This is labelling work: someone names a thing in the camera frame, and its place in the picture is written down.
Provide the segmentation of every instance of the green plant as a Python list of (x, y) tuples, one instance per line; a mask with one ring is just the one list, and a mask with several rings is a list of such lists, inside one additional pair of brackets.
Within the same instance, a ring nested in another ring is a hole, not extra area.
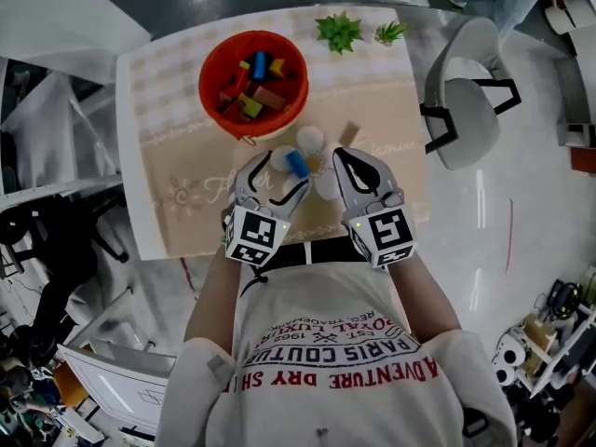
[(329, 49), (337, 51), (340, 55), (345, 49), (352, 50), (352, 42), (361, 40), (360, 20), (351, 20), (345, 12), (341, 15), (333, 15), (326, 19), (317, 20), (320, 35), (318, 40), (327, 40)]
[(397, 20), (393, 20), (389, 24), (383, 23), (379, 25), (376, 32), (374, 32), (374, 39), (382, 45), (390, 47), (395, 40), (401, 38), (405, 30), (405, 23), (399, 23)]

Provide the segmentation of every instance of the table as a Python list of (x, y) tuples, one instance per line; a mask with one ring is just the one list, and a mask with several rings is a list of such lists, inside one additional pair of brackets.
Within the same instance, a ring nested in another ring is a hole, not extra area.
[[(317, 41), (315, 19), (344, 10), (350, 19), (361, 20), (364, 41), (354, 44), (353, 53), (339, 55)], [(280, 146), (301, 150), (318, 179), (294, 213), (285, 242), (345, 235), (330, 154), (352, 128), (358, 131), (351, 147), (385, 160), (413, 204), (416, 220), (427, 219), (422, 122), (407, 48), (403, 39), (391, 48), (372, 41), (376, 26), (396, 17), (394, 9), (384, 7), (274, 10), (200, 25), (121, 56), (116, 70), (118, 144), (141, 257), (215, 252), (222, 234), (219, 212), (228, 203), (236, 169), (251, 156)], [(218, 128), (197, 95), (198, 75), (210, 51), (247, 30), (290, 38), (305, 57), (309, 79), (308, 101), (295, 125), (256, 147)], [(280, 196), (291, 184), (272, 159), (257, 182), (259, 196), (261, 191)]]

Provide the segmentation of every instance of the tiled floor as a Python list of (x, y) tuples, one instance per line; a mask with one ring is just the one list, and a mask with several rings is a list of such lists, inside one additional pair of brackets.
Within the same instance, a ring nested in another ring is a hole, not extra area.
[[(400, 7), (399, 14), (409, 24), (406, 42), (422, 97), (421, 84), (451, 34), (454, 14), (414, 7)], [(499, 116), (501, 137), (480, 163), (450, 171), (436, 155), (427, 157), (431, 219), (419, 226), (420, 253), (464, 328), (477, 332), (489, 353), (555, 278), (577, 279), (596, 255), (596, 179), (571, 171), (568, 151), (557, 143), (562, 101), (553, 60), (562, 54), (514, 33), (503, 55), (522, 104)], [(450, 70), (479, 71), (463, 63)], [(100, 223), (115, 244), (111, 227), (131, 260), (122, 265), (100, 253), (98, 276), (72, 297), (72, 312), (84, 324), (131, 286), (132, 302), (117, 317), (154, 341), (158, 352), (175, 353), (209, 259), (186, 260), (191, 288), (179, 260), (138, 259), (126, 210), (115, 209)], [(30, 323), (35, 312), (38, 294), (31, 290), (41, 283), (32, 274), (20, 277), (29, 290), (15, 280), (2, 282), (0, 300), (19, 323)]]

